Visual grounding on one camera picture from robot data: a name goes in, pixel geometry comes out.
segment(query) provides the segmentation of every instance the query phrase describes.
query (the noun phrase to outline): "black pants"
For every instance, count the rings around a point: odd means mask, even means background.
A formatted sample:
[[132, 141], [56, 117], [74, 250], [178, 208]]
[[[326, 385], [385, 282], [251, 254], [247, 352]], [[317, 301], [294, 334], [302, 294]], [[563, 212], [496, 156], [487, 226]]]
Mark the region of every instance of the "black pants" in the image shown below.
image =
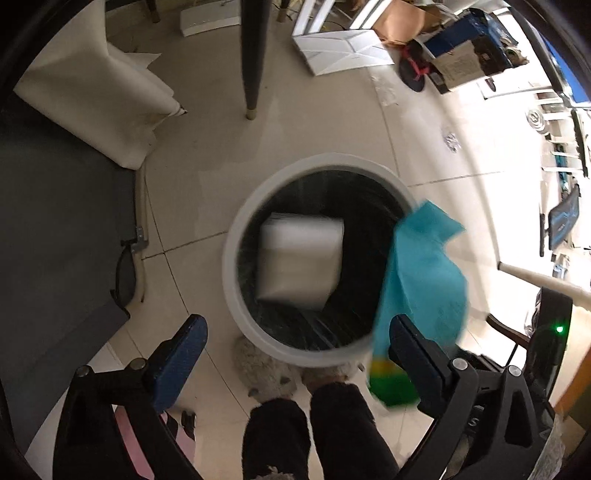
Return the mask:
[[[320, 387], [310, 403], [310, 423], [325, 480], [392, 480], [398, 473], [356, 385]], [[269, 467], [307, 480], [309, 453], [306, 415], [296, 402], [278, 398], [253, 409], [242, 444], [244, 480], [269, 475]]]

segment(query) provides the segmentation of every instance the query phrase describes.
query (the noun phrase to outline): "chair leg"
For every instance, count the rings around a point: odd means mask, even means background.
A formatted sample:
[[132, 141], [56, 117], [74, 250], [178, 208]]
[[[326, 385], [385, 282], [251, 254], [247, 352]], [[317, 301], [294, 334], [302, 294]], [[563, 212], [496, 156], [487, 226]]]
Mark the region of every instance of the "chair leg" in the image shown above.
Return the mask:
[[152, 17], [152, 23], [158, 23], [160, 21], [160, 14], [158, 13], [158, 8], [156, 7], [156, 0], [146, 0], [148, 4], [148, 10], [150, 11], [150, 16]]
[[285, 22], [287, 18], [287, 10], [290, 7], [290, 0], [281, 0], [281, 6], [279, 8], [279, 13], [277, 14], [277, 21], [279, 23]]
[[240, 4], [242, 84], [246, 97], [246, 118], [254, 120], [265, 63], [271, 0], [241, 0]]

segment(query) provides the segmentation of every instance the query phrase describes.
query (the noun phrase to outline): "white foam board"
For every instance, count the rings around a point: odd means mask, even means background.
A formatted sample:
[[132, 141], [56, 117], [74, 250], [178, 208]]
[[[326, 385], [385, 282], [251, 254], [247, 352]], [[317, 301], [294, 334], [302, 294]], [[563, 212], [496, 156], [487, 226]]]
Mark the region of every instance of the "white foam board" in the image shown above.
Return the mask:
[[184, 37], [231, 25], [240, 25], [239, 0], [197, 5], [181, 11], [181, 32]]
[[344, 30], [293, 37], [314, 75], [394, 62], [373, 30]]

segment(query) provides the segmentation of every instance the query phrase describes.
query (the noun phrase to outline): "screw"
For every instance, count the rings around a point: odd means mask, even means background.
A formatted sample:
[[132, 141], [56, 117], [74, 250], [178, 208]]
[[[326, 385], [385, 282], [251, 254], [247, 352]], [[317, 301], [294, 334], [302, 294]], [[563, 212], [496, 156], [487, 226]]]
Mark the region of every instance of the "screw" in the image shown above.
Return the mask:
[[465, 370], [468, 368], [468, 362], [466, 362], [463, 358], [454, 358], [452, 365], [458, 370]]
[[516, 367], [515, 365], [509, 365], [509, 373], [514, 377], [518, 377], [521, 375], [521, 370], [519, 369], [519, 367]]
[[142, 370], [148, 364], [145, 358], [134, 358], [129, 362], [129, 368], [132, 370]]
[[76, 369], [77, 377], [85, 377], [90, 373], [90, 367], [88, 365], [82, 365]]

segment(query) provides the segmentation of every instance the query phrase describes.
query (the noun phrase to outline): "cardboard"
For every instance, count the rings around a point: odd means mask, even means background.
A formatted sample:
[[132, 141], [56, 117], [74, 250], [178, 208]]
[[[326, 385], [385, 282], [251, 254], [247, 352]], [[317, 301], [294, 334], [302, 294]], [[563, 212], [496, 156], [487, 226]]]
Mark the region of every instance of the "cardboard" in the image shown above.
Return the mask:
[[392, 0], [372, 28], [383, 42], [406, 45], [419, 33], [432, 31], [440, 23], [441, 19], [433, 14], [433, 9], [427, 11], [404, 0]]

